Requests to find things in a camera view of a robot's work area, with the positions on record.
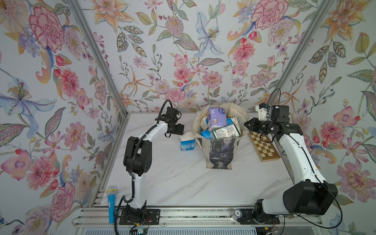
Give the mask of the blue floral tissue pack front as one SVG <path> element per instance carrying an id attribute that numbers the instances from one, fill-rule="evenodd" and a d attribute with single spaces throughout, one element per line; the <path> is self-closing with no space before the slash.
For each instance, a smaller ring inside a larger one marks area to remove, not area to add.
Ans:
<path id="1" fill-rule="evenodd" d="M 207 140 L 212 139 L 211 132 L 209 130 L 205 130 L 205 131 L 201 132 L 201 136 L 204 137 Z"/>

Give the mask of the blue floral tissue pack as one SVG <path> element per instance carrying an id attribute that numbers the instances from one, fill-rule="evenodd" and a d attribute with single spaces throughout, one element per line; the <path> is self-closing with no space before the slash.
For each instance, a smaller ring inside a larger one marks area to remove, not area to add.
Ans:
<path id="1" fill-rule="evenodd" d="M 227 124 L 228 125 L 234 124 L 235 126 L 237 126 L 237 128 L 240 128 L 238 119 L 236 117 L 227 118 Z"/>
<path id="2" fill-rule="evenodd" d="M 209 130 L 205 130 L 205 131 L 201 132 L 201 136 L 204 137 L 207 140 L 212 139 L 211 132 Z"/>

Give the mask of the green white tissue box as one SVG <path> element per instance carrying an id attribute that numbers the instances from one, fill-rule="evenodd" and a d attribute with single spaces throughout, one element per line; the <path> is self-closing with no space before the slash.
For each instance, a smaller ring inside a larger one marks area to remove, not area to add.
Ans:
<path id="1" fill-rule="evenodd" d="M 234 124 L 231 124 L 220 129 L 214 130 L 211 133 L 211 137 L 215 140 L 226 138 L 239 138 L 240 132 Z"/>

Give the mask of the beige canvas bag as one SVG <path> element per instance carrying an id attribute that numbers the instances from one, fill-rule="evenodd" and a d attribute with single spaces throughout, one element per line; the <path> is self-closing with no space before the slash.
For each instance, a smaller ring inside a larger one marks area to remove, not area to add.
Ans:
<path id="1" fill-rule="evenodd" d="M 240 132 L 239 138 L 211 139 L 207 140 L 201 136 L 201 132 L 205 131 L 201 127 L 204 118 L 208 117 L 208 109 L 210 107 L 223 108 L 228 118 L 236 117 L 239 122 Z M 232 169 L 232 161 L 237 153 L 240 140 L 248 134 L 248 130 L 244 127 L 244 123 L 249 120 L 249 114 L 244 107 L 240 107 L 232 102 L 223 103 L 221 105 L 209 105 L 196 113 L 191 124 L 191 131 L 198 146 L 203 150 L 206 157 L 206 167 L 210 169 Z"/>

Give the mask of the purple tissue pack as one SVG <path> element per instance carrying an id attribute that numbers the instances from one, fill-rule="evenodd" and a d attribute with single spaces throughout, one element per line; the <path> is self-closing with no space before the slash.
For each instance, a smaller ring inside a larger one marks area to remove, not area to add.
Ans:
<path id="1" fill-rule="evenodd" d="M 208 129 L 214 131 L 227 126 L 227 116 L 223 108 L 210 107 L 208 109 Z"/>

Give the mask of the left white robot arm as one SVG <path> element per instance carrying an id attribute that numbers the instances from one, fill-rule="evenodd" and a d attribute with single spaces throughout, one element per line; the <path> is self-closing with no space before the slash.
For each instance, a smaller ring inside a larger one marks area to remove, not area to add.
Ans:
<path id="1" fill-rule="evenodd" d="M 131 182 L 131 198 L 123 201 L 131 208 L 140 210 L 146 207 L 145 176 L 152 165 L 152 142 L 162 135 L 182 135 L 184 125 L 178 123 L 181 116 L 180 111 L 168 107 L 166 113 L 160 114 L 143 134 L 128 138 L 123 165 Z"/>

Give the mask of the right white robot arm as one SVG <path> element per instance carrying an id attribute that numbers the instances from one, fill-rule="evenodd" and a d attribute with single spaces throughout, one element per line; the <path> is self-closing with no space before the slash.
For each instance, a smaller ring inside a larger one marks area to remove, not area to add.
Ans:
<path id="1" fill-rule="evenodd" d="M 284 164 L 293 177 L 293 186 L 269 199 L 259 199 L 254 205 L 255 216 L 308 214 L 324 215 L 338 194 L 335 184 L 327 182 L 315 165 L 306 146 L 300 126 L 290 122 L 289 107 L 256 106 L 258 117 L 244 126 L 263 136 L 272 135 L 285 152 Z"/>

